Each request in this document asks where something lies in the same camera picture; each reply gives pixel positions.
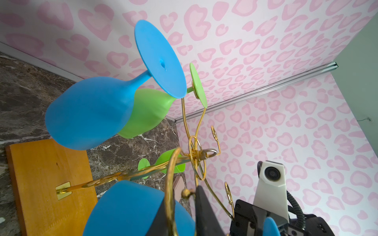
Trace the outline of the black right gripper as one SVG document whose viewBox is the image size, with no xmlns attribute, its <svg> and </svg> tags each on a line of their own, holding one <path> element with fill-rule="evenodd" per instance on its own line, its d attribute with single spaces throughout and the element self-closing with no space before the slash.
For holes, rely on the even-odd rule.
<svg viewBox="0 0 378 236">
<path fill-rule="evenodd" d="M 287 236 L 288 221 L 284 217 L 243 200 L 236 201 L 234 212 L 234 220 L 230 226 L 231 236 L 263 236 L 264 222 L 269 217 L 277 225 L 276 236 Z"/>
</svg>

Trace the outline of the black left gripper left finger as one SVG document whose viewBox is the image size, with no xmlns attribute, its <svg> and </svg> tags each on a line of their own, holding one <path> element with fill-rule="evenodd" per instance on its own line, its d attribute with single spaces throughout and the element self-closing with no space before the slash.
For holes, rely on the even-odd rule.
<svg viewBox="0 0 378 236">
<path fill-rule="evenodd" d="M 161 203 L 146 236 L 168 236 L 168 227 L 164 203 Z"/>
</svg>

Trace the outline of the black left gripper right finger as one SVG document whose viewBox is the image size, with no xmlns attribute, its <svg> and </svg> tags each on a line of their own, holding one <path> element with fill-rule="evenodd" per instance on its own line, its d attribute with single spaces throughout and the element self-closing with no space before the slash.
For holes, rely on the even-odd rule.
<svg viewBox="0 0 378 236">
<path fill-rule="evenodd" d="M 197 236 L 224 236 L 202 186 L 195 191 L 195 228 Z"/>
</svg>

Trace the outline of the blue wine glass front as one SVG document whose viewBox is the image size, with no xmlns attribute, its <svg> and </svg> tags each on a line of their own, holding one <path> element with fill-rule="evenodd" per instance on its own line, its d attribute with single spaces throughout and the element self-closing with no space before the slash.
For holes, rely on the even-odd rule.
<svg viewBox="0 0 378 236">
<path fill-rule="evenodd" d="M 100 198 L 86 223 L 85 236 L 144 236 L 164 200 L 164 192 L 121 181 Z"/>
</svg>

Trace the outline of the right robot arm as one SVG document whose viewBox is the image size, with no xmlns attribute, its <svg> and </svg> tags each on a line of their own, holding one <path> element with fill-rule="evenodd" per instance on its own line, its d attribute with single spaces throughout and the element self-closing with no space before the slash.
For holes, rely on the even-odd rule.
<svg viewBox="0 0 378 236">
<path fill-rule="evenodd" d="M 296 215 L 285 219 L 275 213 L 237 200 L 231 236 L 333 236 L 326 221 L 314 214 L 305 214 L 297 200 L 288 192 L 288 212 Z"/>
</svg>

